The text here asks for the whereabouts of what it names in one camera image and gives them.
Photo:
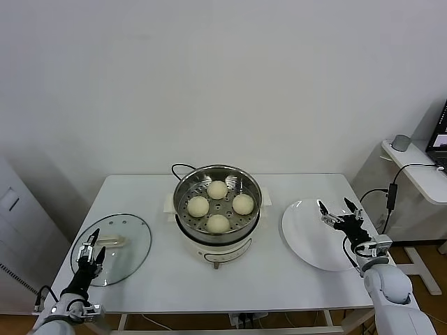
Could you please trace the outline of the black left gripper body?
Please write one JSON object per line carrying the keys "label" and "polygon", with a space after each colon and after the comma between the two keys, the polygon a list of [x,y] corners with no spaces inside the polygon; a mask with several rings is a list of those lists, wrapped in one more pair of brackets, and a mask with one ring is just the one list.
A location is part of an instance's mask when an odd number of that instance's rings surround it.
{"label": "black left gripper body", "polygon": [[87,256],[83,256],[78,261],[78,270],[75,274],[77,285],[90,285],[98,276],[98,265],[94,260],[89,261]]}

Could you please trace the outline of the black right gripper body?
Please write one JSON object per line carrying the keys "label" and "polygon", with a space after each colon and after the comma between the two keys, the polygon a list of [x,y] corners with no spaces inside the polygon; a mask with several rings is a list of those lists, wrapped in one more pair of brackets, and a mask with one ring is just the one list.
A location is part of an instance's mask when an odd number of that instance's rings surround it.
{"label": "black right gripper body", "polygon": [[343,215],[338,217],[339,222],[333,225],[335,230],[342,231],[347,239],[350,241],[351,246],[358,246],[365,242],[371,241],[371,237],[368,232],[362,229],[363,219],[356,218],[354,214]]}

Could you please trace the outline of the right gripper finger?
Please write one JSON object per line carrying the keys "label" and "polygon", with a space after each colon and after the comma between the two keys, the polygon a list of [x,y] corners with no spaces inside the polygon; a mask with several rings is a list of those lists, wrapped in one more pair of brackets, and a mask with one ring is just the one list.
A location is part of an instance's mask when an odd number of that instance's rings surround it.
{"label": "right gripper finger", "polygon": [[357,206],[348,198],[344,198],[344,202],[351,213],[355,216],[355,219],[362,220],[362,209],[357,208]]}
{"label": "right gripper finger", "polygon": [[317,201],[317,204],[321,213],[321,220],[325,224],[329,225],[330,227],[335,227],[336,225],[344,223],[343,218],[331,214],[320,200]]}

